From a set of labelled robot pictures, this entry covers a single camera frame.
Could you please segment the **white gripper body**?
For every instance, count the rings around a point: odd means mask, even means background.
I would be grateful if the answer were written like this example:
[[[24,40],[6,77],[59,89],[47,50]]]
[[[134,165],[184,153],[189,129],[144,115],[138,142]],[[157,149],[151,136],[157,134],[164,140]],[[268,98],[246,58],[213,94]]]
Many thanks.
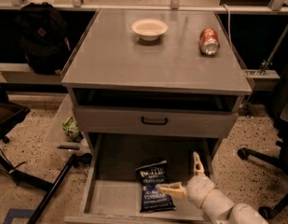
[[[187,199],[197,208],[201,208],[206,196],[215,189],[215,184],[206,175],[195,175],[186,186]]]

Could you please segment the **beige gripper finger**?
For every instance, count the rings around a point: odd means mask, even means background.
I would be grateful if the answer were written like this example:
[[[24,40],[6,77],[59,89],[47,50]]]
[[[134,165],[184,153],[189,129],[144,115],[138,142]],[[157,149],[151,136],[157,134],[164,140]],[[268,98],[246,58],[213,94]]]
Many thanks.
[[[200,160],[198,152],[196,151],[193,152],[193,162],[194,162],[193,167],[194,175],[205,175],[203,164]]]
[[[156,184],[157,190],[163,194],[171,195],[174,198],[185,199],[186,190],[182,186],[181,182],[175,182],[170,184]]]

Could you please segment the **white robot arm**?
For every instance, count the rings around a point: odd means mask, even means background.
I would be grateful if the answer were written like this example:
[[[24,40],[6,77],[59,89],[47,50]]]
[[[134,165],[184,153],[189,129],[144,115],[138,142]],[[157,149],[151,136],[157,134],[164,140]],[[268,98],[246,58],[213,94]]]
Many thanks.
[[[199,154],[193,152],[193,176],[184,187],[181,182],[157,184],[163,194],[187,199],[209,218],[212,224],[268,224],[249,204],[234,203],[205,175]]]

